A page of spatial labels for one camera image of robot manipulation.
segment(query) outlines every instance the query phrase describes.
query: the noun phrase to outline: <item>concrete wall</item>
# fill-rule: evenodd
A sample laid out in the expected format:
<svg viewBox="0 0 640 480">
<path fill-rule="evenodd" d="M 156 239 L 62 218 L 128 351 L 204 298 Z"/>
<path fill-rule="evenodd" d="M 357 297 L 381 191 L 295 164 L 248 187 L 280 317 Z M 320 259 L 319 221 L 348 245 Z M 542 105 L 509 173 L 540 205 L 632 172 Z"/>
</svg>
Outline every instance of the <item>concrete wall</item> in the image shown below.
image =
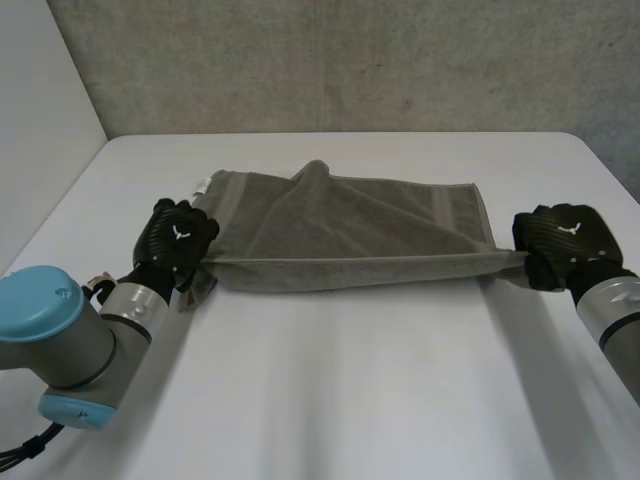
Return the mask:
<svg viewBox="0 0 640 480">
<path fill-rule="evenodd" d="M 2 0 L 0 273 L 105 142 L 46 2 Z"/>
<path fill-rule="evenodd" d="M 110 137 L 565 131 L 640 195 L 636 0 L 49 4 Z"/>
</svg>

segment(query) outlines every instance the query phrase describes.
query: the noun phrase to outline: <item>towel fold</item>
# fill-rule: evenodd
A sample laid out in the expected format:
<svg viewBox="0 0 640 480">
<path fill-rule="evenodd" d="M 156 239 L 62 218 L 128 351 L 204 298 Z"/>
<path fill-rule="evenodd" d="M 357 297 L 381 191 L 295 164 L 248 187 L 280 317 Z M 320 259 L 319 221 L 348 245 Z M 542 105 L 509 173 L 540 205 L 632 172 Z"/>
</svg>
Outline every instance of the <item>towel fold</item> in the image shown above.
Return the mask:
<svg viewBox="0 0 640 480">
<path fill-rule="evenodd" d="M 524 260 L 495 247 L 473 184 L 336 177 L 315 160 L 291 179 L 219 171 L 193 206 L 221 231 L 183 307 L 216 280 L 305 292 L 495 274 Z"/>
</svg>

